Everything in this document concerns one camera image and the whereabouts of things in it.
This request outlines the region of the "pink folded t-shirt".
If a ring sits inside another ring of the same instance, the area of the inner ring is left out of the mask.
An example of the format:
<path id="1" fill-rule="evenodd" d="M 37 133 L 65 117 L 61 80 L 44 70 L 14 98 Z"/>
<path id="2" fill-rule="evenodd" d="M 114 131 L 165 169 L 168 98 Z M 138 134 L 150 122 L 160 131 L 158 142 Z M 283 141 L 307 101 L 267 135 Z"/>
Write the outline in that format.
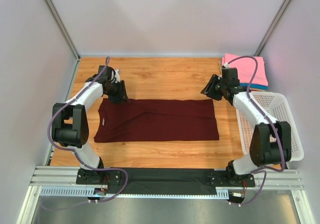
<path id="1" fill-rule="evenodd" d="M 241 84 L 248 84 L 256 68 L 256 63 L 251 58 L 241 58 L 231 63 L 231 61 L 239 56 L 226 53 L 222 58 L 222 65 L 229 64 L 230 68 L 237 68 L 238 78 Z M 260 85 L 268 87 L 268 81 L 265 73 L 265 62 L 263 57 L 255 56 L 258 62 L 257 73 L 253 79 L 252 85 Z"/>

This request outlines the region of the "blue folded t-shirt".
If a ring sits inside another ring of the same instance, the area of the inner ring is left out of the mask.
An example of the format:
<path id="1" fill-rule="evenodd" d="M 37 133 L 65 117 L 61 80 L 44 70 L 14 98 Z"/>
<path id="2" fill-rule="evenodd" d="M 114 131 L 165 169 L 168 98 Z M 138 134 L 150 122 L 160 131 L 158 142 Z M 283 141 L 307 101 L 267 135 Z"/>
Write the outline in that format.
<path id="1" fill-rule="evenodd" d="M 248 83 L 240 83 L 240 86 L 248 86 L 248 85 L 249 85 Z M 267 90 L 267 89 L 268 89 L 268 86 L 259 85 L 259 84 L 251 84 L 251 85 L 250 85 L 250 88 L 260 89 L 260 90 Z"/>

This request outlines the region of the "maroon t-shirt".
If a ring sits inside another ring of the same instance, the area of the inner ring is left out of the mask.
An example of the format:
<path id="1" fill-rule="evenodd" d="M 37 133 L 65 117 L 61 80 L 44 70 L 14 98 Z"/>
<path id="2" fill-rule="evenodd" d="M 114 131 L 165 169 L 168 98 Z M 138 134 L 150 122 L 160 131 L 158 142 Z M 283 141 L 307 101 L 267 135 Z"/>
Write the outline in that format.
<path id="1" fill-rule="evenodd" d="M 218 141 L 212 100 L 103 99 L 96 143 L 133 141 Z"/>

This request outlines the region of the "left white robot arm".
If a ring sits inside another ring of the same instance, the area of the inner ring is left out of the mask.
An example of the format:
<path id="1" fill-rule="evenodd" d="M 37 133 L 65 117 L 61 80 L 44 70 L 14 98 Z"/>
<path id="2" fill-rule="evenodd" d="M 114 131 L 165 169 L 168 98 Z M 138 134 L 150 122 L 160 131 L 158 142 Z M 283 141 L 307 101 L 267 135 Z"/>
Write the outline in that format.
<path id="1" fill-rule="evenodd" d="M 128 100 L 124 83 L 118 69 L 100 66 L 98 73 L 88 78 L 74 97 L 52 108 L 48 137 L 53 146 L 73 153 L 79 161 L 77 184 L 101 184 L 106 178 L 103 161 L 89 143 L 86 112 L 103 95 L 113 103 Z"/>

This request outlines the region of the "left aluminium frame post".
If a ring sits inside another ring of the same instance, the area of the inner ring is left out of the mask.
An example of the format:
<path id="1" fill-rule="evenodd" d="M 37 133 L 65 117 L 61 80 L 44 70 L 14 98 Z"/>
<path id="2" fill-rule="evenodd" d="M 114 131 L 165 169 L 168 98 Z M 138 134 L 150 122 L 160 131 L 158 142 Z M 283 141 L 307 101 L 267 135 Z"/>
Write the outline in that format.
<path id="1" fill-rule="evenodd" d="M 59 13 L 58 13 L 55 5 L 54 5 L 53 0 L 43 0 L 43 1 L 45 3 L 46 7 L 48 8 L 51 16 L 53 17 L 54 22 L 57 25 L 60 33 L 62 34 L 62 37 L 64 38 L 64 40 L 65 40 L 68 48 L 70 49 L 72 55 L 75 57 L 75 59 L 77 61 L 79 61 L 81 56 L 80 56 L 79 52 L 77 51 L 77 49 L 76 49 L 76 47 L 75 47 L 75 45 L 74 45 L 74 43 L 73 43 L 73 41 L 72 41 L 72 39 L 70 37 L 65 25 L 63 24 L 62 18 L 60 17 L 60 15 L 59 15 Z"/>

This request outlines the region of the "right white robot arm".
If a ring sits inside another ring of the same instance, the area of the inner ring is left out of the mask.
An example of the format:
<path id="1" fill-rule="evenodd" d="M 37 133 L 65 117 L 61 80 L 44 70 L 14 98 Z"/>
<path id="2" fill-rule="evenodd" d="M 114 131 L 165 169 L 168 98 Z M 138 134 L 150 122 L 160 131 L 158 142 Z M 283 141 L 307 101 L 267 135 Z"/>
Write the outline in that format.
<path id="1" fill-rule="evenodd" d="M 230 162 L 236 175 L 254 174 L 264 169 L 282 172 L 291 160 L 291 126 L 268 114 L 250 89 L 240 85 L 236 68 L 225 68 L 222 75 L 213 74 L 201 91 L 209 98 L 226 99 L 239 110 L 253 128 L 249 153 Z"/>

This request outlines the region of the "white plastic basket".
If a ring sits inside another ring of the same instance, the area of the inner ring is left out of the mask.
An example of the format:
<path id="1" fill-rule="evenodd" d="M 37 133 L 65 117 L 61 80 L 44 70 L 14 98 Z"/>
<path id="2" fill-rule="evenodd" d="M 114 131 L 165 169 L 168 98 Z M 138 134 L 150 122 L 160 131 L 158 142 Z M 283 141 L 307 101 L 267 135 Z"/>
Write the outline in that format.
<path id="1" fill-rule="evenodd" d="M 284 95 L 274 92 L 253 91 L 253 97 L 271 116 L 278 121 L 286 121 L 291 126 L 291 161 L 300 161 L 304 158 L 302 143 L 295 125 L 289 104 Z M 236 110 L 243 154 L 249 152 L 253 128 L 240 110 Z"/>

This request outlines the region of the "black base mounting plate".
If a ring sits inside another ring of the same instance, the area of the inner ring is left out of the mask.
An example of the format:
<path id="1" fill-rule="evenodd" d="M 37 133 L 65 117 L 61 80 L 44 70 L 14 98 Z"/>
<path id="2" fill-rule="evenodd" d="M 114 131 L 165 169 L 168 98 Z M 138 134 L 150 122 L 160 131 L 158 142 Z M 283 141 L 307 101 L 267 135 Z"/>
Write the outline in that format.
<path id="1" fill-rule="evenodd" d="M 109 193 L 151 195 L 211 195 L 217 187 L 254 187 L 253 175 L 233 170 L 192 168 L 123 168 L 94 171 L 80 168 L 76 184 L 107 186 Z"/>

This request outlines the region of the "aluminium frame post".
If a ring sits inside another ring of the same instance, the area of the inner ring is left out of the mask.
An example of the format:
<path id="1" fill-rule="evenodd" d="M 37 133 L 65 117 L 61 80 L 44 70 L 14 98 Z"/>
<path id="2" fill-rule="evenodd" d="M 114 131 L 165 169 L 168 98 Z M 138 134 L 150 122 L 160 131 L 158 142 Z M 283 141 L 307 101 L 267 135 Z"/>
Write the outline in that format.
<path id="1" fill-rule="evenodd" d="M 273 33 L 277 29 L 279 23 L 281 22 L 282 18 L 284 17 L 284 15 L 285 15 L 286 11 L 288 10 L 292 1 L 293 0 L 283 0 L 276 15 L 274 16 L 272 22 L 270 23 L 266 33 L 264 34 L 260 44 L 258 45 L 258 48 L 254 53 L 255 56 L 260 56 L 262 54 L 268 41 L 271 39 Z"/>
<path id="2" fill-rule="evenodd" d="M 64 38 L 64 40 L 65 40 L 68 48 L 70 49 L 72 55 L 75 57 L 75 59 L 77 61 L 79 61 L 81 56 L 80 56 L 79 52 L 77 51 L 77 49 L 76 49 L 76 47 L 75 47 L 75 45 L 74 45 L 74 43 L 73 43 L 73 41 L 72 41 L 72 39 L 70 37 L 65 25 L 63 24 L 62 18 L 60 17 L 60 15 L 59 15 L 59 13 L 58 13 L 55 5 L 54 5 L 53 0 L 43 0 L 43 1 L 45 3 L 46 7 L 48 8 L 51 16 L 53 17 L 54 22 L 57 25 L 60 33 L 62 34 L 62 37 Z"/>

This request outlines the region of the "right aluminium frame post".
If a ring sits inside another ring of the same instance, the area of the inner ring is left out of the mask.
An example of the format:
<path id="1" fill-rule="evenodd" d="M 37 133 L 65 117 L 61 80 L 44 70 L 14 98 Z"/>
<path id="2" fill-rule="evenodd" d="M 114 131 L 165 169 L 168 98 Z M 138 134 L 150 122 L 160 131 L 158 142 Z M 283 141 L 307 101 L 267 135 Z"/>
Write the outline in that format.
<path id="1" fill-rule="evenodd" d="M 293 0 L 283 0 L 276 15 L 274 16 L 272 22 L 270 23 L 266 33 L 264 34 L 260 44 L 258 45 L 258 48 L 254 53 L 255 56 L 260 56 L 262 54 L 268 41 L 271 39 L 273 33 L 277 29 L 279 23 L 281 22 L 282 18 L 284 17 L 284 15 L 285 15 L 286 11 L 288 10 L 292 1 Z"/>

